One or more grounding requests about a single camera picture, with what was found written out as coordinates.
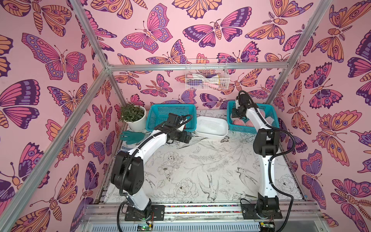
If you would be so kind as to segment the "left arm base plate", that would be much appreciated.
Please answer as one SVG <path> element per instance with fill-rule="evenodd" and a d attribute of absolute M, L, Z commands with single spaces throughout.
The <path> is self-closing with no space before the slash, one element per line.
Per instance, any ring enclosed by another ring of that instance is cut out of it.
<path fill-rule="evenodd" d="M 140 211 L 134 207 L 127 207 L 125 221 L 163 221 L 165 216 L 165 205 L 151 205 L 144 211 Z"/>

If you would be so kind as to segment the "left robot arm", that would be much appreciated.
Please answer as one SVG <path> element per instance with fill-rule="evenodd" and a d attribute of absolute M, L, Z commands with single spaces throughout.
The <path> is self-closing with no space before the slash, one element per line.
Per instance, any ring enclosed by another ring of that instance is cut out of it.
<path fill-rule="evenodd" d="M 148 211 L 151 200 L 143 189 L 145 180 L 144 165 L 152 155 L 170 141 L 188 144 L 192 133 L 185 130 L 160 131 L 152 133 L 135 148 L 120 151 L 114 161 L 110 182 L 126 197 L 130 206 L 138 211 Z"/>

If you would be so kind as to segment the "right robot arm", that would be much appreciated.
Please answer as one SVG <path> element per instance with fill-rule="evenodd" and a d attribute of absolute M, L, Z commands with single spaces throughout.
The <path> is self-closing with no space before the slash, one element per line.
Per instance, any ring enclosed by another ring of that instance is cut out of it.
<path fill-rule="evenodd" d="M 289 209 L 291 209 L 294 197 L 278 189 L 273 178 L 275 159 L 293 150 L 291 148 L 286 152 L 279 151 L 280 135 L 282 133 L 289 135 L 289 132 L 272 126 L 262 116 L 258 105 L 244 90 L 238 93 L 231 114 L 234 118 L 248 119 L 257 131 L 253 143 L 253 151 L 259 156 L 261 167 L 261 184 L 255 206 L 257 215 L 261 218 L 267 218 L 272 213 L 279 213 L 279 193 L 290 198 Z"/>

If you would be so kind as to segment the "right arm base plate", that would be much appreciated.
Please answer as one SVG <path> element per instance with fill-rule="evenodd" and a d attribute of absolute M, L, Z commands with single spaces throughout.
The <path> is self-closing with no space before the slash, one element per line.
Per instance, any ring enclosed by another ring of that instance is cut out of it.
<path fill-rule="evenodd" d="M 260 210 L 257 209 L 255 204 L 242 203 L 241 211 L 243 219 L 260 219 L 260 220 L 271 220 L 271 219 L 282 219 L 283 215 L 277 210 Z"/>

